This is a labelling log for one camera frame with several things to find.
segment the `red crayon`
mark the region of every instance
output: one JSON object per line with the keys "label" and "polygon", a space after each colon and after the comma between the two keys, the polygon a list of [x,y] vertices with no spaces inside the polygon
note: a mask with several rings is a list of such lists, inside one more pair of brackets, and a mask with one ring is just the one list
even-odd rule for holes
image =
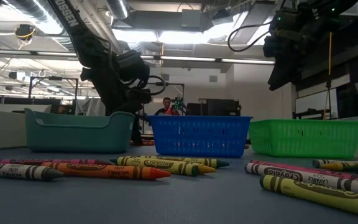
{"label": "red crayon", "polygon": [[112,165],[110,162],[104,162],[96,159],[0,159],[0,163],[2,164],[22,164],[22,165],[41,166],[41,164],[43,164],[44,162]]}
{"label": "red crayon", "polygon": [[347,174],[347,173],[343,173],[343,172],[333,172],[333,171],[326,171],[326,170],[310,169],[310,168],[305,168],[305,167],[298,167],[298,166],[291,166],[291,165],[287,165],[287,164],[278,164],[275,162],[265,162],[265,161],[256,161],[256,160],[251,161],[251,163],[262,164],[262,165],[267,165],[267,166],[275,166],[275,167],[298,170],[298,171],[311,172],[314,174],[330,175],[333,177],[339,177],[339,178],[343,178],[343,179],[358,180],[358,175],[352,175],[352,174]]}

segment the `pipe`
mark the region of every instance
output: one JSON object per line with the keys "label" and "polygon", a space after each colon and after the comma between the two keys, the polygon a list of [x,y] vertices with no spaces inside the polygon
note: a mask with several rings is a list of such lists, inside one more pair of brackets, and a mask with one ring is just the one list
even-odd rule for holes
{"label": "pipe", "polygon": [[102,30],[106,33],[106,35],[108,36],[108,39],[110,40],[110,43],[112,44],[111,48],[114,50],[114,52],[116,54],[121,54],[122,49],[119,45],[118,40],[116,39],[113,32],[111,31],[111,28],[110,27],[107,28],[105,22],[102,20],[99,13],[96,12],[96,9],[94,8],[94,6],[92,6],[89,1],[84,1],[84,0],[81,0],[78,3],[78,5],[80,5],[80,4],[83,4],[86,11],[88,11],[90,13],[90,15],[93,16],[98,23],[100,23]]}
{"label": "pipe", "polygon": [[[48,1],[39,0],[3,0],[12,10],[29,17],[38,29],[46,34],[68,35],[55,15]],[[53,38],[58,44],[70,52],[74,52],[73,44],[69,37]]]}
{"label": "pipe", "polygon": [[131,12],[126,0],[107,0],[107,4],[114,19],[125,19]]}

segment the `green plastic basket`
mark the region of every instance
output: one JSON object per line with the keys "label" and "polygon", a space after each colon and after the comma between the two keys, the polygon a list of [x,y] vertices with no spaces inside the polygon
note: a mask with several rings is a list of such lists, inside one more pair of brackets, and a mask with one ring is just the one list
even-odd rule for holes
{"label": "green plastic basket", "polygon": [[125,152],[135,117],[125,112],[75,116],[24,111],[27,147],[33,152]]}
{"label": "green plastic basket", "polygon": [[251,122],[255,152],[287,157],[354,156],[358,142],[357,121],[271,119]]}

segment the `table surface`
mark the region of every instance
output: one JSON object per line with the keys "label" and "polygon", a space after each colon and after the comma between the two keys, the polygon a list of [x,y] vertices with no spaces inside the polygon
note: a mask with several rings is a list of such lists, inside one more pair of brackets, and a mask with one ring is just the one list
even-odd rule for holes
{"label": "table surface", "polygon": [[[0,159],[101,159],[156,155],[153,146],[125,154],[33,153],[0,150]],[[172,175],[157,181],[64,177],[53,182],[0,178],[0,223],[358,223],[358,215],[292,198],[259,185],[246,174],[251,159],[311,167],[311,159],[252,153],[227,159],[216,173]]]}

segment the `green crayon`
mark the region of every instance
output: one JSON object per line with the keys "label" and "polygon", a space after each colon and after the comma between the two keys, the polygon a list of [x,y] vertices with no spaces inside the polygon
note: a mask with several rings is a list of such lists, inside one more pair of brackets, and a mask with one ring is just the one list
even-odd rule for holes
{"label": "green crayon", "polygon": [[273,175],[261,177],[260,186],[266,190],[358,214],[358,193]]}

